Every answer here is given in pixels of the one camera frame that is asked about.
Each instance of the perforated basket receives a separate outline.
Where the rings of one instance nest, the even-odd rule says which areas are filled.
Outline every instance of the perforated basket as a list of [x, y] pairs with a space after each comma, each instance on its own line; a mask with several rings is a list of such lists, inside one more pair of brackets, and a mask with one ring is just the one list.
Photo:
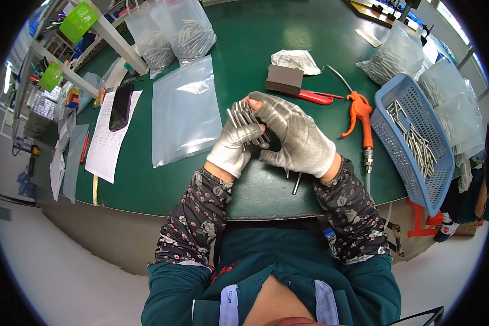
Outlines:
[[[429, 141], [429, 148], [437, 160], [432, 177], [422, 178], [418, 164], [406, 144], [400, 129], [391, 120], [386, 108], [397, 100], [407, 114], [399, 113], [399, 120], [406, 129], [409, 124]], [[380, 138], [404, 182], [411, 202], [426, 207], [435, 216], [444, 201], [453, 171], [455, 159], [444, 130], [422, 89], [408, 75], [398, 74], [385, 83], [375, 94], [375, 110], [371, 127]]]

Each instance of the floral sleeve cover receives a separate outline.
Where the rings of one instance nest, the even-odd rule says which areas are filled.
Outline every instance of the floral sleeve cover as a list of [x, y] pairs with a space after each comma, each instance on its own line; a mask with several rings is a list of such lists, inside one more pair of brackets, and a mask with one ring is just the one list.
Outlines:
[[204, 168], [194, 173], [183, 198], [161, 228], [156, 264], [208, 265], [210, 243], [225, 227], [231, 187]]
[[329, 183], [316, 180], [313, 190], [337, 235], [335, 249], [344, 264], [389, 255], [384, 223], [373, 199], [353, 173], [353, 163], [342, 158], [337, 176]]

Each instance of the green plastic container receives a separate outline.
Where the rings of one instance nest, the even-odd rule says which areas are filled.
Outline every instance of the green plastic container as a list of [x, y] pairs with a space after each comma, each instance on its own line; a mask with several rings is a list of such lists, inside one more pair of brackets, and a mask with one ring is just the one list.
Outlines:
[[98, 15], [85, 2], [81, 2], [65, 17], [59, 30], [76, 44], [98, 20]]
[[58, 82], [63, 74], [64, 72], [60, 69], [60, 67], [53, 62], [47, 67], [38, 84], [43, 89], [51, 93], [54, 87], [58, 85]]

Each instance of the sanding sponge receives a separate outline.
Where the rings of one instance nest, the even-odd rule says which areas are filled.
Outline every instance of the sanding sponge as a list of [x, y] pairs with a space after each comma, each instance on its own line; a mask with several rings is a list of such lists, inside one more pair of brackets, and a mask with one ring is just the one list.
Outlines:
[[292, 96], [299, 96], [303, 76], [304, 72], [302, 70], [270, 65], [268, 67], [266, 89]]

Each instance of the white work glove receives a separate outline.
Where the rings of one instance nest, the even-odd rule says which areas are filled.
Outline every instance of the white work glove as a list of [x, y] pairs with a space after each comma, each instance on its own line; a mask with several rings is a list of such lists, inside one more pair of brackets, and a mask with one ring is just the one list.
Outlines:
[[251, 92], [245, 101], [278, 137], [279, 152], [262, 150], [259, 160], [287, 170], [321, 178], [332, 166], [335, 144], [297, 105], [277, 96]]
[[243, 143], [258, 138], [265, 129], [264, 125], [258, 124], [234, 128], [232, 123], [227, 120], [219, 140], [215, 143], [206, 160], [239, 179], [241, 172], [252, 157], [252, 148], [248, 147], [243, 152]]

